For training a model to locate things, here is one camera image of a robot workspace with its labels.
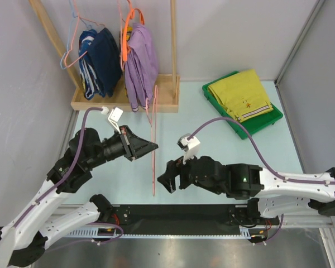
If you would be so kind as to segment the pink wire hanger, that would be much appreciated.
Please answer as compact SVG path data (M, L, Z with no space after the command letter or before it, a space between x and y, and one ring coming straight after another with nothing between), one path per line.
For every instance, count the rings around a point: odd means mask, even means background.
M157 100L158 100L158 87L155 85L154 87L154 97L150 103L148 103L148 99L146 99L145 111L147 115L148 122L150 124L150 139L151 142L156 142L156 114L157 114ZM153 151L151 153L151 169L152 169L152 196L156 195L156 152Z

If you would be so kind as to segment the yellow trousers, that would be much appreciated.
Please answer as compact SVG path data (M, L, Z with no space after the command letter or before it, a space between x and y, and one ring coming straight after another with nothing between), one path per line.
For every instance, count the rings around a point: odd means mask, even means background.
M244 122L273 110L255 70L245 70L207 86L208 92L234 120Z

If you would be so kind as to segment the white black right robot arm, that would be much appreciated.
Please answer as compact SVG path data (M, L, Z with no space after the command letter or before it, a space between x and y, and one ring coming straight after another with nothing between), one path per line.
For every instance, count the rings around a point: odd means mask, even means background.
M235 200L247 200L247 219L253 224L265 218L315 210L335 217L335 167L320 174L293 174L270 171L252 164L223 165L209 156L166 164L158 182L173 193L195 185Z

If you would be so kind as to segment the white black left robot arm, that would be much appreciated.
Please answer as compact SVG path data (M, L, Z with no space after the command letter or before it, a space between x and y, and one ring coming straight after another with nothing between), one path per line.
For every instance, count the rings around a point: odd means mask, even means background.
M69 141L64 156L48 172L31 203L8 225L0 227L0 267L26 267L57 240L86 224L107 223L113 207L102 194L56 220L56 209L92 178L92 170L119 157L137 160L158 144L136 136L128 126L101 140L93 128L82 128Z

